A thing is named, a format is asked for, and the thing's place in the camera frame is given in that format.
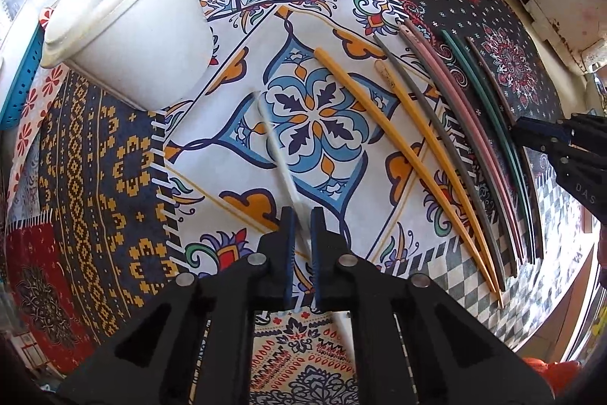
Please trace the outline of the white chopstick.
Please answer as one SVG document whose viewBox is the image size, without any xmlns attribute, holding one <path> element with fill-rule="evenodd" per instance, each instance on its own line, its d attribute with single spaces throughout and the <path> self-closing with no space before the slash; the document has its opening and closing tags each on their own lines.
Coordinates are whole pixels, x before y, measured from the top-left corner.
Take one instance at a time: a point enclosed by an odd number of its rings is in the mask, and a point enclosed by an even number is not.
<svg viewBox="0 0 607 405">
<path fill-rule="evenodd" d="M 261 119 L 263 120 L 263 125 L 266 128 L 267 143 L 270 146 L 270 156 L 273 157 L 273 161 L 276 164 L 279 175 L 281 177 L 281 181 L 288 194 L 290 204 L 292 206 L 292 209 L 294 209 L 297 217 L 300 234 L 298 235 L 298 240 L 296 241 L 296 243 L 298 245 L 299 250 L 305 253 L 305 256 L 307 256 L 309 262 L 312 262 L 313 253 L 311 247 L 311 233 L 309 225 L 310 215 L 305 209 L 304 202 L 300 198 L 300 195 L 297 191 L 288 164 L 286 164 L 286 160 L 283 157 L 277 132 L 274 131 L 272 121 L 270 120 L 270 112 L 269 107 L 267 107 L 266 105 L 266 100 L 264 99 L 261 92 L 258 90 L 253 91 L 253 96 L 255 97 L 258 112 L 261 116 Z M 352 339 L 352 330 L 348 329 L 346 326 L 348 321 L 340 312 L 331 312 L 330 316 L 335 327 L 337 327 L 338 329 L 338 336 L 340 337 L 341 344 L 344 347 L 344 351 L 346 352 L 348 360 L 350 361 L 351 365 L 354 365 L 355 351 Z"/>
</svg>

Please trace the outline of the blue perforated basket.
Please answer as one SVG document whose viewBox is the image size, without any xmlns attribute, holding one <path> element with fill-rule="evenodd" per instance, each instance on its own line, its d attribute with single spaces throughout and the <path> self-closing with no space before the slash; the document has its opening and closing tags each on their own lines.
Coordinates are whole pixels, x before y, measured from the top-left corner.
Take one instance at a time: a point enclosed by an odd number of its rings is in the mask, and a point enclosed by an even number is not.
<svg viewBox="0 0 607 405">
<path fill-rule="evenodd" d="M 16 70 L 16 77 L 9 88 L 7 100 L 1 109 L 1 129 L 14 128 L 19 124 L 20 115 L 28 98 L 32 81 L 36 75 L 42 57 L 42 44 L 44 32 L 37 26 L 25 54 Z"/>
</svg>

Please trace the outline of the yellow chopstick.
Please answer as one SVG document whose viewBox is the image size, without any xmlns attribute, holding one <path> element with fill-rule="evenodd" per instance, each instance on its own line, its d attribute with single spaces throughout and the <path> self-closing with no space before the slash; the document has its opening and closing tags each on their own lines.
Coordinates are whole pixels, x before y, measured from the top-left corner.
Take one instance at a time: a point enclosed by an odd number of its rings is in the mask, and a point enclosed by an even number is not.
<svg viewBox="0 0 607 405">
<path fill-rule="evenodd" d="M 469 221 L 470 226 L 472 227 L 473 235 L 468 233 L 468 229 L 466 228 L 464 222 L 460 219 L 459 215 L 455 213 L 450 201 L 445 196 L 445 192 L 443 192 L 440 186 L 436 183 L 434 177 L 430 176 L 430 179 L 425 181 L 427 181 L 429 187 L 433 187 L 433 193 L 435 193 L 437 190 L 438 194 L 435 195 L 437 201 L 441 204 L 445 213 L 450 214 L 451 217 L 454 218 L 453 223 L 455 227 L 457 227 L 459 234 L 462 235 L 466 246 L 471 252 L 474 260 L 477 262 L 481 273 L 486 278 L 490 289 L 497 295 L 500 295 L 496 269 L 489 252 L 489 248 L 484 241 L 480 222 L 477 221 L 475 209 L 473 206 L 471 206 L 466 190 L 460 182 L 458 173 L 454 167 L 455 164 L 452 162 L 451 158 L 448 157 L 447 150 L 445 150 L 445 144 L 449 144 L 450 141 L 445 138 L 438 141 L 434 135 L 434 132 L 431 131 L 430 125 L 422 116 L 419 106 L 410 98 L 409 94 L 404 89 L 403 84 L 396 79 L 386 63 L 383 61 L 376 61 L 374 63 L 374 68 L 377 70 L 380 76 L 386 80 L 390 88 L 394 90 L 394 93 L 396 96 L 398 96 L 404 110 L 409 113 L 409 116 L 414 121 L 414 124 L 426 139 L 428 146 L 433 152 L 438 163 L 447 173 L 448 183 L 450 183 L 450 185 L 453 187 L 456 198 L 459 199 L 459 202 L 461 203 L 466 219 Z"/>
<path fill-rule="evenodd" d="M 314 49 L 315 58 L 331 72 L 332 76 L 343 85 L 355 100 L 364 108 L 364 110 L 377 122 L 379 127 L 390 139 L 394 146 L 404 155 L 412 168 L 423 180 L 424 184 L 431 191 L 434 199 L 442 207 L 443 211 L 448 215 L 448 219 L 451 220 L 455 230 L 460 235 L 468 251 L 477 267 L 480 269 L 481 274 L 484 276 L 484 280 L 490 287 L 490 290 L 500 300 L 501 294 L 498 291 L 496 284 L 494 283 L 494 277 L 491 275 L 490 270 L 487 269 L 487 265 L 484 264 L 484 258 L 480 255 L 480 252 L 476 248 L 476 244 L 469 235 L 468 230 L 465 228 L 464 223 L 460 220 L 458 215 L 452 210 L 450 203 L 447 198 L 441 192 L 439 186 L 433 180 L 429 170 L 426 169 L 423 162 L 419 159 L 418 155 L 412 151 L 409 144 L 402 138 L 401 135 L 396 131 L 396 128 L 392 125 L 390 120 L 383 114 L 383 112 L 373 103 L 368 97 L 362 87 L 346 72 L 342 69 L 336 61 L 334 61 L 325 50 L 320 47 Z"/>
</svg>

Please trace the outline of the grey chopstick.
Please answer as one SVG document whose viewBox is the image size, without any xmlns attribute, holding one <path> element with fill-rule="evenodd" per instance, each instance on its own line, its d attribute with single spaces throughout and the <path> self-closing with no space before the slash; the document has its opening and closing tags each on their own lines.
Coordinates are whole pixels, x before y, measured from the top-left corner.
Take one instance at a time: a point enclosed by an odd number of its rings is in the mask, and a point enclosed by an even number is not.
<svg viewBox="0 0 607 405">
<path fill-rule="evenodd" d="M 493 238 L 493 231 L 489 219 L 487 219 L 487 213 L 484 210 L 484 205 L 481 202 L 474 184 L 472 183 L 471 178 L 468 175 L 465 164 L 455 148 L 455 145 L 450 139 L 448 132 L 445 130 L 445 127 L 442 125 L 438 116 L 434 112 L 434 110 L 430 107 L 427 102 L 426 96 L 422 93 L 422 90 L 412 81 L 412 77 L 409 76 L 409 72 L 403 68 L 400 64 L 398 58 L 392 54 L 391 50 L 387 47 L 385 42 L 382 40 L 380 36 L 373 35 L 374 42 L 380 46 L 380 49 L 386 54 L 388 61 L 390 61 L 389 69 L 392 74 L 396 77 L 396 79 L 403 84 L 404 89 L 409 94 L 410 98 L 419 106 L 421 110 L 422 116 L 426 119 L 426 122 L 430 125 L 431 131 L 434 132 L 435 137 L 438 141 L 441 141 L 442 138 L 448 139 L 450 141 L 449 144 L 445 144 L 445 150 L 447 150 L 448 157 L 451 158 L 452 162 L 455 164 L 454 167 L 456 172 L 458 173 L 460 182 L 466 193 L 468 195 L 468 199 L 470 200 L 471 206 L 475 209 L 475 216 L 478 222 L 480 222 L 481 230 L 483 231 L 484 241 L 489 248 L 489 252 L 491 254 L 491 258 L 493 259 L 493 264 L 496 269 L 497 277 L 498 277 L 498 285 L 499 290 L 503 290 L 505 288 L 505 276 L 504 276 L 504 266 L 501 259 L 501 254 L 499 252 L 499 244 Z"/>
</svg>

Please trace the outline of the patchwork patterned tablecloth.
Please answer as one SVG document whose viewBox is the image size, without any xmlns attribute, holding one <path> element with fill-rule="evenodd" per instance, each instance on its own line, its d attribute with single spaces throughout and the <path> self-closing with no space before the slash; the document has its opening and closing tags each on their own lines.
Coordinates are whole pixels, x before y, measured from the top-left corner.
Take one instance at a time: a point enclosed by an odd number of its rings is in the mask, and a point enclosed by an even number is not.
<svg viewBox="0 0 607 405">
<path fill-rule="evenodd" d="M 2 0 L 26 30 L 4 48 L 1 100 L 60 0 Z M 525 358 L 531 335 L 594 265 L 598 223 L 533 170 L 544 259 L 531 263 L 516 188 L 484 105 L 440 30 L 465 37 L 516 119 L 563 117 L 560 63 L 516 0 L 200 0 L 214 48 L 178 102 L 140 110 L 68 66 L 38 67 L 4 191 L 5 271 L 61 376 L 58 404 L 557 402 L 583 361 Z M 455 145 L 499 244 L 490 290 L 431 191 L 314 55 L 365 91 L 466 219 L 447 173 L 374 68 L 380 36 Z M 269 107 L 305 209 L 346 240 L 346 310 L 320 310 L 299 250 L 292 302 L 258 309 L 260 238 L 291 206 L 253 91 Z M 351 365 L 330 313 L 352 330 Z"/>
</svg>

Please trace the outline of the white plastic cup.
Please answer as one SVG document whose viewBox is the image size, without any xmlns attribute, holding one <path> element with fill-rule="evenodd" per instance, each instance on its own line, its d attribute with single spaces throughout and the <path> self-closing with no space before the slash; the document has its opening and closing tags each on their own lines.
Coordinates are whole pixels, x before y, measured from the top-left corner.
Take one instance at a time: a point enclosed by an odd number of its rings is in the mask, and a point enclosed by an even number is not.
<svg viewBox="0 0 607 405">
<path fill-rule="evenodd" d="M 41 65 L 64 64 L 132 107 L 155 111 L 203 78 L 213 48 L 200 0 L 60 0 Z"/>
</svg>

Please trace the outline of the dark green chopstick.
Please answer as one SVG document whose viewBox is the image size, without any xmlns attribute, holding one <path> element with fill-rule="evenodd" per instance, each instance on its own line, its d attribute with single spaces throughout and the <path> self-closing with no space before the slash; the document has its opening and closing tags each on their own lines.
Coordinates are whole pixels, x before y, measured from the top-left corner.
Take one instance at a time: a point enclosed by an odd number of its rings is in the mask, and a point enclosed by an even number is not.
<svg viewBox="0 0 607 405">
<path fill-rule="evenodd" d="M 474 40 L 466 36 L 465 37 L 466 48 L 473 55 L 474 61 L 480 67 L 481 73 L 483 73 L 484 81 L 490 87 L 491 95 L 494 96 L 496 101 L 498 102 L 498 108 L 500 113 L 505 121 L 506 127 L 509 131 L 513 128 L 513 125 L 516 124 L 516 115 L 514 115 L 513 110 L 511 110 L 509 103 L 506 100 L 506 97 L 500 90 L 499 81 L 496 79 L 494 72 L 491 70 L 487 62 L 484 60 L 483 56 L 480 53 L 480 50 L 475 46 Z M 541 227 L 541 220 L 539 217 L 539 206 L 536 197 L 535 184 L 534 184 L 534 176 L 531 165 L 529 164 L 528 155 L 523 147 L 519 145 L 513 145 L 514 151 L 516 151 L 516 156 L 519 157 L 521 162 L 521 169 L 523 172 L 523 178 L 527 181 L 527 184 L 531 187 L 531 192 L 529 195 L 530 209 L 533 214 L 534 219 L 537 221 L 537 226 L 535 227 L 535 244 L 536 244 L 536 257 L 539 259 L 544 259 L 545 256 L 545 244 L 543 240 L 543 231 Z"/>
</svg>

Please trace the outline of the teal chopstick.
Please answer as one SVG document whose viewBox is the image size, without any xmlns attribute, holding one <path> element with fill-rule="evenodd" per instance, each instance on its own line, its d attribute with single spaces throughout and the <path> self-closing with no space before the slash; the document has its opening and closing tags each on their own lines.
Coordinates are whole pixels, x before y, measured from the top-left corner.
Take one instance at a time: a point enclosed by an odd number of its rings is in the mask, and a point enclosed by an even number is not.
<svg viewBox="0 0 607 405">
<path fill-rule="evenodd" d="M 489 119 L 492 122 L 499 147 L 504 154 L 510 177 L 513 179 L 513 184 L 516 188 L 517 199 L 521 204 L 521 210 L 524 214 L 526 227 L 528 228 L 528 239 L 526 240 L 527 254 L 529 261 L 534 263 L 537 260 L 537 252 L 534 219 L 529 193 L 524 181 L 520 158 L 514 149 L 513 140 L 509 137 L 508 127 L 505 118 L 499 110 L 497 98 L 493 96 L 489 83 L 487 83 L 484 76 L 480 74 L 480 68 L 477 67 L 472 56 L 465 49 L 463 42 L 456 35 L 451 34 L 445 29 L 441 29 L 440 33 L 445 43 L 450 47 L 455 59 L 470 79 L 472 87 L 480 99 L 480 102 L 483 103 L 484 110 L 486 110 L 487 116 L 489 116 Z"/>
</svg>

